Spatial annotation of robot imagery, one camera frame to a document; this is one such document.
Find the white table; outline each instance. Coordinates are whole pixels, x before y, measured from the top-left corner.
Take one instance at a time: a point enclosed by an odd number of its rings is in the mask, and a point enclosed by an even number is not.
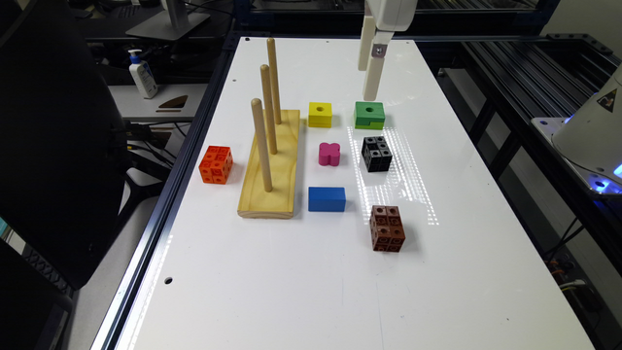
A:
[[[194,168],[120,348],[593,348],[412,41],[389,46],[385,129],[353,129],[358,47],[277,39],[282,108],[306,119],[330,102],[333,127],[300,127],[294,218],[252,220],[236,208],[267,54],[263,38],[240,42],[201,150],[229,146],[232,174],[205,185]],[[375,135],[395,155],[388,173],[364,169]],[[321,142],[341,144],[338,167],[318,164]],[[344,187],[345,213],[308,212],[310,186]],[[371,250],[374,204],[399,206],[400,253]]]

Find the wooden base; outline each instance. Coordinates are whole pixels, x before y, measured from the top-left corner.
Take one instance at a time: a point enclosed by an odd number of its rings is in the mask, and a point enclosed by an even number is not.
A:
[[[257,138],[246,168],[237,214],[252,219],[290,219],[294,216],[295,167],[298,158],[300,111],[282,110],[281,124],[276,125],[278,152],[270,157],[272,191],[263,189]]]

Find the pink block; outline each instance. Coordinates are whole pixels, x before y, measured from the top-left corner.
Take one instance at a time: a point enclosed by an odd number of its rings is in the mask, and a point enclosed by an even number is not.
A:
[[[328,144],[323,142],[320,144],[320,165],[339,165],[339,158],[341,153],[339,152],[339,144]]]

